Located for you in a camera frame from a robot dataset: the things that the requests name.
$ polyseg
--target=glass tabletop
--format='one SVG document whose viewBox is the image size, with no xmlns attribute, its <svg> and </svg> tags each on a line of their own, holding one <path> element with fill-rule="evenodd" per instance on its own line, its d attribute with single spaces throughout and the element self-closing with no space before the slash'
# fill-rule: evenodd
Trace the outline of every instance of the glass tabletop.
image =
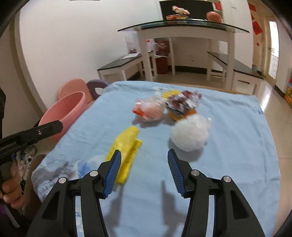
<svg viewBox="0 0 292 237">
<path fill-rule="evenodd" d="M 139 30 L 144 30 L 144 29 L 167 27 L 167 26 L 196 26 L 196 27 L 218 29 L 218 30 L 234 32 L 234 33 L 249 33 L 249 31 L 236 27 L 236 26 L 227 25 L 223 23 L 217 23 L 217 22 L 211 22 L 207 20 L 199 20 L 199 19 L 152 21 L 152 22 L 142 23 L 139 25 L 133 25 L 127 28 L 120 29 L 118 31 L 139 31 Z"/>
</svg>

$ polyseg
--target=light blue bedsheet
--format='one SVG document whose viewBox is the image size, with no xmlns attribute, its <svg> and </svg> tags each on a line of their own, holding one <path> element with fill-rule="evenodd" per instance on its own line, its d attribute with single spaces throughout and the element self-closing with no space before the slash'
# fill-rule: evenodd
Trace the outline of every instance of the light blue bedsheet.
<svg viewBox="0 0 292 237">
<path fill-rule="evenodd" d="M 212 119 L 207 145 L 195 152 L 179 150 L 169 141 L 174 122 L 144 123 L 131 112 L 137 99 L 154 95 L 154 87 L 194 90 L 168 84 L 116 82 L 83 113 L 33 172 L 41 201 L 59 177 L 76 179 L 97 169 L 115 137 L 131 125 L 140 128 L 143 145 L 130 176 L 101 207 L 110 237 L 181 236 L 189 199 L 176 191 L 167 163 L 174 148 L 178 157 L 207 177 L 230 176 L 249 202 L 266 237 L 272 236 L 278 210 L 280 172 L 274 141 L 256 97 L 198 89 L 203 94 L 198 113 Z M 78 235 L 82 236 L 80 199 Z M 208 231 L 212 236 L 214 201 L 210 197 Z"/>
</svg>

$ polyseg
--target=white plastic bag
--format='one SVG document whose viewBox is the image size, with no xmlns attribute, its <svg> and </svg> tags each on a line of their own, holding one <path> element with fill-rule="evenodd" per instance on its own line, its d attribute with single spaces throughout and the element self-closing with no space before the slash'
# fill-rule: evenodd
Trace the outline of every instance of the white plastic bag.
<svg viewBox="0 0 292 237">
<path fill-rule="evenodd" d="M 166 107 L 166 99 L 153 96 L 147 100 L 137 100 L 132 110 L 133 113 L 142 117 L 143 122 L 161 120 Z"/>
<path fill-rule="evenodd" d="M 186 152 L 200 149 L 209 138 L 211 119 L 194 114 L 176 122 L 171 129 L 172 142 Z"/>
<path fill-rule="evenodd" d="M 127 31 L 125 40 L 128 47 L 128 53 L 141 53 L 138 34 L 136 31 Z"/>
<path fill-rule="evenodd" d="M 147 43 L 148 52 L 158 50 L 158 44 L 155 42 L 154 39 L 147 39 L 146 43 Z"/>
</svg>

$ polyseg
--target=finger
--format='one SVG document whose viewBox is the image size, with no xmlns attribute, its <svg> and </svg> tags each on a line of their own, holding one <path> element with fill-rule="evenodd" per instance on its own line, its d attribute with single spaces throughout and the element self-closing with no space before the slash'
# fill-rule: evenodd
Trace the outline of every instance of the finger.
<svg viewBox="0 0 292 237">
<path fill-rule="evenodd" d="M 20 209 L 24 205 L 24 196 L 21 195 L 18 199 L 16 199 L 14 202 L 12 202 L 11 207 L 14 209 Z"/>
<path fill-rule="evenodd" d="M 22 189 L 20 187 L 20 185 L 14 189 L 12 192 L 7 193 L 3 196 L 3 200 L 6 203 L 12 203 L 14 202 L 16 199 L 18 199 L 20 196 L 22 195 Z"/>
<path fill-rule="evenodd" d="M 14 178 L 17 174 L 18 168 L 16 162 L 13 162 L 11 167 L 10 167 L 10 175 L 12 178 Z"/>
<path fill-rule="evenodd" d="M 5 181 L 3 184 L 2 184 L 2 189 L 5 193 L 10 193 L 12 192 L 14 189 L 16 189 L 18 186 L 20 186 L 20 181 L 21 181 L 21 178 L 16 175 L 14 178 L 12 179 L 9 179 L 7 181 Z"/>
</svg>

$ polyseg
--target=table leg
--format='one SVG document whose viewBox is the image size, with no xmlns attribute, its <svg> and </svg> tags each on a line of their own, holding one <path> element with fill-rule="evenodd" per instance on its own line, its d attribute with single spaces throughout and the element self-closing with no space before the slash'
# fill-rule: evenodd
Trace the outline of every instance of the table leg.
<svg viewBox="0 0 292 237">
<path fill-rule="evenodd" d="M 107 81 L 107 80 L 105 79 L 105 76 L 104 76 L 101 72 L 98 72 L 98 74 L 99 74 L 99 76 L 100 76 L 100 78 L 101 78 L 102 80 Z"/>
<path fill-rule="evenodd" d="M 139 62 L 139 63 L 138 63 L 138 69 L 139 69 L 139 72 L 140 72 L 140 77 L 143 77 L 142 62 Z"/>
<path fill-rule="evenodd" d="M 175 63 L 174 63 L 174 50 L 171 37 L 168 38 L 169 40 L 169 50 L 170 50 L 170 59 L 171 59 L 171 72 L 175 75 Z"/>
<path fill-rule="evenodd" d="M 228 62 L 227 62 L 227 70 L 226 70 L 226 83 L 225 89 L 230 90 L 232 88 L 232 84 L 234 81 L 234 54 L 235 54 L 235 33 L 229 32 L 228 35 Z"/>
<path fill-rule="evenodd" d="M 212 64 L 213 64 L 212 56 L 210 54 L 208 54 L 207 81 L 209 81 L 210 77 L 211 77 Z"/>
<path fill-rule="evenodd" d="M 121 77 L 122 77 L 122 79 L 123 79 L 124 81 L 127 80 L 125 70 L 122 70 L 122 71 L 120 72 L 120 75 L 121 75 Z"/>
<path fill-rule="evenodd" d="M 143 60 L 143 66 L 144 66 L 144 72 L 145 72 L 145 78 L 146 81 L 153 81 L 152 78 L 152 72 L 151 72 L 151 65 L 149 60 L 149 54 L 147 49 L 147 43 L 146 39 L 144 37 L 144 32 L 142 30 L 137 31 L 139 44 L 141 48 L 141 54 L 142 54 L 142 60 Z"/>
<path fill-rule="evenodd" d="M 152 66 L 153 66 L 153 74 L 154 74 L 154 77 L 157 78 L 157 66 L 156 66 L 155 55 L 151 56 L 151 59 L 152 59 Z"/>
<path fill-rule="evenodd" d="M 213 51 L 213 40 L 212 39 L 209 39 L 209 52 L 214 52 Z"/>
<path fill-rule="evenodd" d="M 233 71 L 233 81 L 232 81 L 232 85 L 231 85 L 231 90 L 233 90 L 233 91 L 236 91 L 236 87 L 237 87 L 237 82 L 238 82 L 238 80 L 237 80 L 237 76 L 235 76 L 235 72 Z"/>
<path fill-rule="evenodd" d="M 222 79 L 221 82 L 225 82 L 225 77 L 226 77 L 226 71 L 224 69 L 222 69 Z"/>
<path fill-rule="evenodd" d="M 257 84 L 255 84 L 255 89 L 254 89 L 253 95 L 258 96 L 262 81 L 263 81 L 262 79 L 258 79 Z"/>
</svg>

